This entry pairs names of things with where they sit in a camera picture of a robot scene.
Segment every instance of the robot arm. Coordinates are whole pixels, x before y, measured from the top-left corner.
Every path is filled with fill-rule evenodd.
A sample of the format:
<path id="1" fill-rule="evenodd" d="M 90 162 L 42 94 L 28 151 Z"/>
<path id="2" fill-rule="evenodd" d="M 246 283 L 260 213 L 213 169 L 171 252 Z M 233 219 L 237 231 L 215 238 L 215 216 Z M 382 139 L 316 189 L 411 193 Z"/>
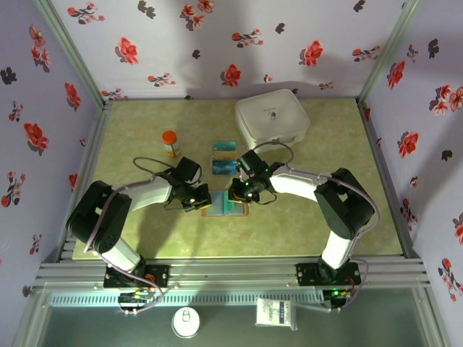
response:
<path id="1" fill-rule="evenodd" d="M 336 182 L 313 174 L 295 171 L 283 163 L 268 166 L 253 150 L 238 159 L 242 178 L 234 179 L 229 199 L 237 202 L 259 203 L 259 193 L 289 193 L 316 201 L 331 229 L 328 243 L 319 259 L 319 275 L 328 282 L 342 271 L 349 261 L 349 252 L 357 232 L 373 216 L 373 207 L 357 193 Z M 359 182 L 345 168 L 331 177 L 365 192 Z"/>
<path id="2" fill-rule="evenodd" d="M 80 241 L 87 244 L 90 239 L 91 248 L 111 264 L 129 273 L 142 272 L 142 257 L 121 238 L 127 215 L 151 204 L 173 200 L 180 200 L 186 212 L 209 206 L 208 185 L 199 185 L 200 178 L 200 166 L 182 158 L 177 167 L 157 173 L 152 181 L 128 184 L 128 189 L 126 186 L 117 189 L 102 181 L 93 182 L 70 215 L 66 227 Z M 92 238 L 107 200 L 109 204 Z"/>

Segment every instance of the pill bottle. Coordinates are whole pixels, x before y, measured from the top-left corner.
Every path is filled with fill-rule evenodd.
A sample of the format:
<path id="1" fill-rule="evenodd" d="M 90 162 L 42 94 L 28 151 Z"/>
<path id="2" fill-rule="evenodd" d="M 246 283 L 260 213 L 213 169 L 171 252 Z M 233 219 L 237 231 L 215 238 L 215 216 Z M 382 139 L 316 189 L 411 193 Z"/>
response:
<path id="1" fill-rule="evenodd" d="M 162 134 L 164 147 L 166 148 L 169 157 L 177 157 L 180 154 L 180 146 L 177 141 L 177 134 L 172 130 L 168 130 Z"/>

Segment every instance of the wallpaper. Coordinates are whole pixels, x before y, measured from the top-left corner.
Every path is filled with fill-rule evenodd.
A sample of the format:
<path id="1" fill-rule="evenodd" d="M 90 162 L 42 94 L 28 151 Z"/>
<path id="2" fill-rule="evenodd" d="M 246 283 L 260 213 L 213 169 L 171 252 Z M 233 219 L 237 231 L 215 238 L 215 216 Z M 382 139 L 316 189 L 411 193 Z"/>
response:
<path id="1" fill-rule="evenodd" d="M 33 2 L 0 11 L 0 346 L 58 247 L 96 105 Z"/>
<path id="2" fill-rule="evenodd" d="M 404 0 L 52 0 L 105 99 L 355 97 Z"/>
<path id="3" fill-rule="evenodd" d="M 453 346 L 463 346 L 463 2 L 424 0 L 367 102 Z"/>

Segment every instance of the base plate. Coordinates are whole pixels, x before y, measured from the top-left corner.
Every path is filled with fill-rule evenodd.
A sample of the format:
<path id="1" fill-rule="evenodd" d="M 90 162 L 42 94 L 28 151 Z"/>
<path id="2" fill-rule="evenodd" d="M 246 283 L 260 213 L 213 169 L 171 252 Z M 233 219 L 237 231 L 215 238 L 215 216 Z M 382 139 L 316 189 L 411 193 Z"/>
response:
<path id="1" fill-rule="evenodd" d="M 148 275 L 148 280 L 153 281 L 161 288 L 167 287 L 169 280 L 168 265 L 145 265 L 144 273 L 140 277 Z M 133 280 L 122 275 L 112 267 L 106 267 L 106 275 L 103 282 L 104 288 L 147 288 L 149 285 L 138 280 Z"/>
<path id="2" fill-rule="evenodd" d="M 350 286 L 350 278 L 357 286 L 361 284 L 359 266 L 356 262 L 347 263 L 332 282 L 320 276 L 319 265 L 316 262 L 296 264 L 297 282 L 300 286 Z"/>

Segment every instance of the green object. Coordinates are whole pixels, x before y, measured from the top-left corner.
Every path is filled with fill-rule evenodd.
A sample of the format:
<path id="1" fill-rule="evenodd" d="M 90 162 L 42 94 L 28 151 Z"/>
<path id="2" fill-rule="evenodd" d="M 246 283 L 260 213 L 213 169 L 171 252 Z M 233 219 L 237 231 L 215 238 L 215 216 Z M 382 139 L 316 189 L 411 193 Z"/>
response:
<path id="1" fill-rule="evenodd" d="M 224 215 L 234 210 L 234 202 L 229 200 L 229 193 L 224 192 Z"/>
<path id="2" fill-rule="evenodd" d="M 243 204 L 235 204 L 229 200 L 229 193 L 227 191 L 212 191 L 211 195 L 212 205 L 206 208 L 206 217 L 219 217 L 224 215 L 244 215 L 245 206 Z"/>

